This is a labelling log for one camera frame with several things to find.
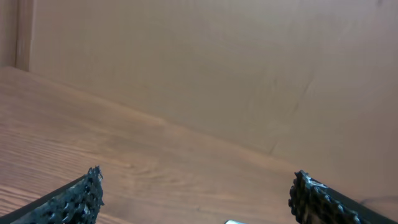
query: wooden wall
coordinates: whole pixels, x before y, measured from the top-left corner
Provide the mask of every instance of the wooden wall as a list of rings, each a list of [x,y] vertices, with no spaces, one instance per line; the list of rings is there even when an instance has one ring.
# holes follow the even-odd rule
[[[40,0],[34,13],[31,72],[340,189],[396,194],[398,1]]]
[[[15,65],[17,1],[0,0],[0,67]]]

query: wooden trim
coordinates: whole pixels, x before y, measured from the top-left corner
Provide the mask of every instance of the wooden trim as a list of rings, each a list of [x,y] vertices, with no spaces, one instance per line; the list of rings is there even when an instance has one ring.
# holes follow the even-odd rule
[[[35,0],[18,0],[16,67],[29,71]]]

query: table surface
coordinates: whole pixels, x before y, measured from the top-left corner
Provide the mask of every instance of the table surface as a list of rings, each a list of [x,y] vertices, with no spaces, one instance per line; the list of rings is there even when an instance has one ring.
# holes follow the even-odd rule
[[[0,215],[100,165],[98,223],[295,223],[297,167],[11,67],[0,155]]]

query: wooden table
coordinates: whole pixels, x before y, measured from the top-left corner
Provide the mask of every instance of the wooden table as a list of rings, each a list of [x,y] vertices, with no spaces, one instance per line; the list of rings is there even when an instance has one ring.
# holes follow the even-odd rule
[[[100,165],[98,223],[295,223],[296,167],[15,68],[0,70],[0,215]]]

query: beige wall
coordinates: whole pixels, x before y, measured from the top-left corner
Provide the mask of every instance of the beige wall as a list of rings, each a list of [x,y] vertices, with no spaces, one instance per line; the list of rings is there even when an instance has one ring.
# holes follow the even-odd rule
[[[31,54],[34,73],[350,195],[396,194],[396,0],[39,0]]]
[[[0,0],[0,67],[14,65],[17,43],[17,1]]]

